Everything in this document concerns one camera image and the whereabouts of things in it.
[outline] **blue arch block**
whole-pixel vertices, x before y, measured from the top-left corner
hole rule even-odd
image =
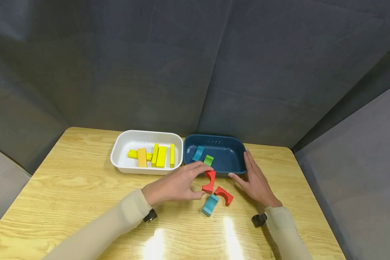
[[[204,213],[207,217],[211,216],[212,211],[214,210],[215,205],[217,205],[219,200],[219,197],[215,196],[214,194],[211,194],[207,202],[205,202],[204,208],[202,209],[202,213]]]
[[[198,149],[195,152],[195,155],[192,157],[193,161],[199,161],[201,159],[201,155],[204,152],[204,148],[201,146],[198,146]]]

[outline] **black wristband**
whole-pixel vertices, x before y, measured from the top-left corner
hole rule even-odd
[[[156,211],[154,209],[151,209],[149,211],[149,214],[147,214],[147,216],[144,217],[143,221],[144,222],[151,222],[152,220],[154,220],[155,218],[157,218],[157,214],[156,214]]]
[[[254,226],[257,228],[263,226],[266,220],[267,220],[267,215],[265,213],[261,215],[260,214],[254,215],[251,218],[251,221],[253,221]]]

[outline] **red block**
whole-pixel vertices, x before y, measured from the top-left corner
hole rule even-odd
[[[215,171],[208,170],[205,172],[205,176],[208,177],[209,184],[202,186],[202,190],[208,194],[212,194],[212,190],[214,189],[214,182],[215,182]]]
[[[231,202],[234,199],[234,196],[229,194],[225,189],[218,186],[218,188],[215,190],[214,195],[216,196],[222,196],[225,199],[225,205],[228,207],[228,205],[231,204]]]

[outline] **forearm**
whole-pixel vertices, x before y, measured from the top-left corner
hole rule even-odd
[[[137,189],[64,240],[43,259],[97,259],[116,238],[137,227],[150,210],[151,206]]]
[[[282,260],[312,259],[300,238],[289,210],[285,207],[267,207],[267,227],[279,248]]]

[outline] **yellow rectangular block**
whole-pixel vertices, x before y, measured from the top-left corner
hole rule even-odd
[[[173,143],[170,144],[170,167],[175,167],[175,145]]]
[[[153,155],[152,153],[146,153],[146,160],[150,161],[152,159],[152,155]],[[132,159],[137,159],[138,158],[137,151],[130,149],[129,153],[127,154],[127,157]]]
[[[165,160],[166,160],[166,147],[159,147],[159,153],[157,153],[156,167],[164,168]]]
[[[155,143],[155,149],[153,150],[153,156],[152,156],[152,167],[156,167],[158,151],[159,151],[159,144]]]
[[[146,162],[146,148],[138,148],[137,149],[137,159],[138,159],[138,165],[139,167],[147,167]]]
[[[127,157],[132,158],[132,159],[137,159],[137,151],[136,150],[131,150],[127,154]]]

